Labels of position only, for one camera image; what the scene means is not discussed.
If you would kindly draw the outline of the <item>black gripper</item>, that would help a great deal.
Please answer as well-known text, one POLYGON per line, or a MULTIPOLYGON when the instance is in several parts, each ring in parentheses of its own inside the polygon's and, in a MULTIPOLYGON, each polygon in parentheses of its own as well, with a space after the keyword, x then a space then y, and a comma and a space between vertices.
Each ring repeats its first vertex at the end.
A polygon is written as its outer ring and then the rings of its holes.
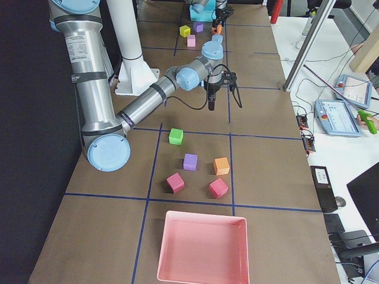
POLYGON ((206 94, 209 111, 214 111, 215 109, 216 93, 221 88, 221 73, 222 71, 216 72, 206 77, 206 94))
POLYGON ((234 9, 233 8, 217 8, 216 9, 216 17, 215 19, 213 19, 213 23, 212 23, 212 27, 215 27, 219 24, 222 25, 222 27, 224 27, 227 19, 229 17, 231 17, 234 13, 234 9))

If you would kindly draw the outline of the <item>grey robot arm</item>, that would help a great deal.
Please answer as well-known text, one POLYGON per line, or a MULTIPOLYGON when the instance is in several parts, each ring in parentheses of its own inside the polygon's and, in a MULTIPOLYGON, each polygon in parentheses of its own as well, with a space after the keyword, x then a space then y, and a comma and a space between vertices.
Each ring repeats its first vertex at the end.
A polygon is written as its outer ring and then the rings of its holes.
POLYGON ((110 86, 110 61, 101 37, 98 1, 50 1, 50 23, 62 33, 72 67, 71 80, 81 104, 83 154, 96 169, 122 168, 131 155, 127 134, 172 94, 191 91, 200 83, 221 81, 222 36, 203 44, 192 62, 170 67, 164 74, 145 62, 133 3, 108 1, 121 53, 118 85, 110 86))
POLYGON ((186 0, 189 5, 190 20, 193 22, 212 22, 215 33, 221 33, 227 19, 234 9, 227 0, 186 0))

